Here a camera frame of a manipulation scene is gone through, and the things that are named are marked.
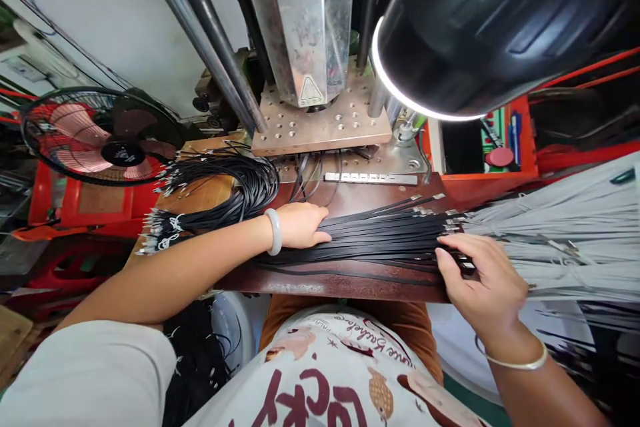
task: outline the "warning label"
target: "warning label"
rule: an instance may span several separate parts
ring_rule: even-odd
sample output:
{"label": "warning label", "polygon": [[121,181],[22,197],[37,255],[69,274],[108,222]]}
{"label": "warning label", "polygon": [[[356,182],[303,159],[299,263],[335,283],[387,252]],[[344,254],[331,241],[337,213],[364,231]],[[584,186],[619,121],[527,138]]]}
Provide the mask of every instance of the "warning label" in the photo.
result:
{"label": "warning label", "polygon": [[320,105],[325,102],[325,98],[322,93],[320,93],[320,89],[313,81],[313,78],[310,75],[305,77],[305,80],[302,84],[302,93],[300,94],[300,106],[301,107],[310,107],[311,105]]}

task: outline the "metal pipe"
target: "metal pipe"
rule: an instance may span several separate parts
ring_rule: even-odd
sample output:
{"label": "metal pipe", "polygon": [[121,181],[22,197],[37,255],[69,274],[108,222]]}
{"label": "metal pipe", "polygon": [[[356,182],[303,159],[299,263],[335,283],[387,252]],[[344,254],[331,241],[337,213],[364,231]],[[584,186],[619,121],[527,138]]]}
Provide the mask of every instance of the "metal pipe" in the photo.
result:
{"label": "metal pipe", "polygon": [[238,0],[238,4],[240,5],[242,16],[245,18],[247,30],[251,40],[253,41],[253,46],[258,56],[258,62],[260,62],[260,68],[262,68],[262,74],[265,76],[265,81],[267,82],[267,85],[273,85],[275,83],[275,78],[273,78],[273,71],[271,70],[271,64],[269,63],[265,40],[262,38],[262,32],[260,32],[258,18],[255,16],[253,2],[251,0]]}
{"label": "metal pipe", "polygon": [[205,66],[215,78],[220,90],[224,93],[231,108],[238,116],[238,119],[245,126],[249,134],[253,136],[256,130],[256,123],[253,121],[252,116],[249,115],[248,109],[240,98],[238,90],[231,82],[227,70],[207,38],[200,22],[198,22],[198,18],[196,18],[192,8],[189,6],[188,0],[166,0],[166,2],[180,23],[180,26],[182,26],[189,37],[198,55],[202,58]]}
{"label": "metal pipe", "polygon": [[370,118],[378,118],[382,115],[382,109],[385,106],[387,100],[391,94],[384,86],[380,79],[376,79],[373,84],[373,91],[371,92],[371,100],[369,100],[369,106],[367,107],[367,113]]}
{"label": "metal pipe", "polygon": [[375,6],[377,0],[363,0],[362,12],[360,18],[360,46],[358,48],[358,56],[355,60],[355,66],[359,70],[367,66],[367,56],[369,47],[371,46],[371,37],[375,27]]}
{"label": "metal pipe", "polygon": [[395,121],[398,120],[398,115],[400,115],[400,111],[402,110],[402,103],[389,94],[389,98],[385,104],[385,109],[387,110],[387,118],[389,119],[389,125],[391,125],[391,129],[395,125]]}
{"label": "metal pipe", "polygon": [[240,71],[237,60],[227,38],[220,19],[215,12],[215,8],[211,0],[187,0],[193,9],[195,16],[198,18],[200,25],[202,26],[205,34],[215,50],[222,66],[227,71],[231,83],[238,91],[245,110],[253,120],[252,130],[257,130],[260,133],[267,131],[267,123],[264,117],[260,114],[258,104],[251,92],[247,79]]}

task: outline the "electric fan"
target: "electric fan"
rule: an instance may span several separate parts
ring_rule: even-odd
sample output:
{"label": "electric fan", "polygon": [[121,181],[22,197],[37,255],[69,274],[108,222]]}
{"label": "electric fan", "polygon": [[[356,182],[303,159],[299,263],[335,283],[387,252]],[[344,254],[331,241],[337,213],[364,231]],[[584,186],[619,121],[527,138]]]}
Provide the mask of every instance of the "electric fan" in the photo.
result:
{"label": "electric fan", "polygon": [[54,170],[99,185],[157,179],[184,141],[177,122],[130,93],[72,87],[39,98],[23,113],[22,136]]}

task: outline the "silver bracelet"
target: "silver bracelet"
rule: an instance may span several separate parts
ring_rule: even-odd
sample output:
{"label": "silver bracelet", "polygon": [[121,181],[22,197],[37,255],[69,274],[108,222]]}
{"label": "silver bracelet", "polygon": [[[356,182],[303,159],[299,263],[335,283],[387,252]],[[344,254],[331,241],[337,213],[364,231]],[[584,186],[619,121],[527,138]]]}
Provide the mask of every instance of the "silver bracelet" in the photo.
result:
{"label": "silver bracelet", "polygon": [[276,256],[282,248],[282,230],[280,230],[280,219],[278,213],[274,209],[266,209],[265,215],[271,220],[271,229],[273,229],[273,246],[267,253],[270,256]]}
{"label": "silver bracelet", "polygon": [[500,365],[502,367],[508,367],[516,370],[536,370],[545,364],[545,362],[547,361],[547,357],[549,356],[549,351],[547,350],[547,346],[545,345],[544,342],[542,342],[542,340],[540,340],[540,343],[542,344],[542,348],[544,349],[544,352],[542,352],[542,357],[540,357],[538,360],[530,364],[508,364],[506,362],[500,362],[499,360],[496,360],[493,357],[489,357],[487,353],[480,348],[479,341],[480,339],[478,338],[478,336],[476,336],[475,347],[480,351],[480,353],[483,354],[487,360],[493,362],[494,364]]}

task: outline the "white wall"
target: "white wall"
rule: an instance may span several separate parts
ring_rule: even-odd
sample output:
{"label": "white wall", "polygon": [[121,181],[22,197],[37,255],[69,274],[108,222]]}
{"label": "white wall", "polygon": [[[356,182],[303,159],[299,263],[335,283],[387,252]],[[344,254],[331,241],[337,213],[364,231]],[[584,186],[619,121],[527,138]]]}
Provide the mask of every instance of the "white wall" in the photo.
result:
{"label": "white wall", "polygon": [[[47,26],[17,0],[2,0],[38,28]],[[165,0],[37,0],[76,42],[182,117],[195,115],[193,88],[204,65]],[[213,0],[234,49],[248,44],[236,0]],[[82,70],[115,87],[60,37],[52,43]]]}

